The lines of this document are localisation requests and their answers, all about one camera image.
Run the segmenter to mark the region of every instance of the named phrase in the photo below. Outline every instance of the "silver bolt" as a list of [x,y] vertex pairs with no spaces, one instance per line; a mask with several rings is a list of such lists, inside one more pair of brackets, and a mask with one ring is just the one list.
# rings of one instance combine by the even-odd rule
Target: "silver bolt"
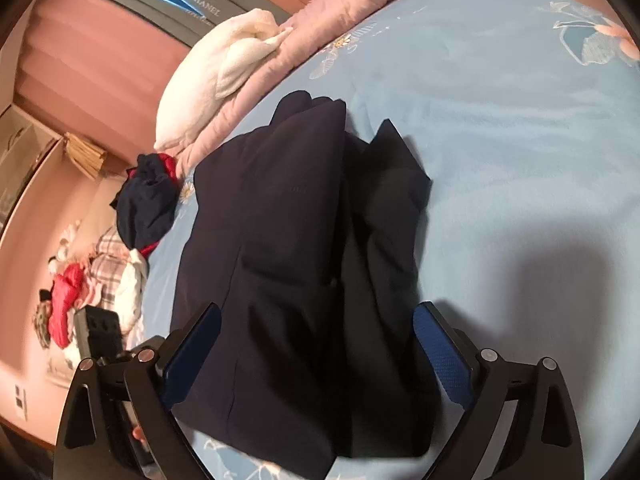
[[498,354],[495,350],[491,350],[490,348],[485,348],[480,352],[480,357],[485,361],[489,361],[493,363],[498,359]]
[[555,370],[558,368],[558,363],[556,363],[551,357],[545,357],[542,359],[542,365],[547,370]]
[[147,363],[151,361],[151,359],[153,359],[155,355],[156,353],[151,348],[145,348],[138,354],[138,360],[141,363]]
[[94,365],[94,360],[88,357],[87,359],[82,359],[82,361],[80,361],[78,368],[80,368],[83,372],[85,372],[89,370],[93,365]]

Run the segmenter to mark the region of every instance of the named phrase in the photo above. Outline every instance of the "bed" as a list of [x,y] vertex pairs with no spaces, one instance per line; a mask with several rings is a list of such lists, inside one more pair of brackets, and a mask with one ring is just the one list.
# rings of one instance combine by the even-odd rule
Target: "bed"
[[[433,179],[416,245],[421,299],[507,359],[559,362],[588,480],[607,472],[640,418],[640,56],[629,41],[572,0],[396,0],[291,73],[232,133],[267,124],[297,89],[343,99],[365,140],[391,118]],[[197,209],[191,173],[150,258],[140,340],[168,333]],[[329,478],[421,478],[456,408],[444,402],[422,459],[339,459]],[[216,478],[293,478],[185,432]],[[495,444],[476,478],[490,475]]]

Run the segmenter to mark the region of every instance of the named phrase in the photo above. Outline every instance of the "electrical outlet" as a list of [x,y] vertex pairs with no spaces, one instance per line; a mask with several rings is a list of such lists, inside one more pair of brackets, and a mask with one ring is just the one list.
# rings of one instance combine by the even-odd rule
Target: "electrical outlet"
[[27,394],[19,384],[14,385],[15,413],[26,422],[27,420]]

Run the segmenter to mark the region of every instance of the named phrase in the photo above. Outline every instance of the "navy blue garment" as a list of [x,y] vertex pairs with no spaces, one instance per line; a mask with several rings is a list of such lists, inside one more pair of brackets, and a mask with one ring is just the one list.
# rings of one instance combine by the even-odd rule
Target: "navy blue garment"
[[390,121],[367,144],[345,118],[293,92],[198,165],[172,317],[222,311],[176,417],[309,480],[337,456],[422,455],[440,405],[412,330],[430,181]]
[[129,175],[111,206],[123,243],[145,254],[174,224],[179,190],[157,153],[139,155]]

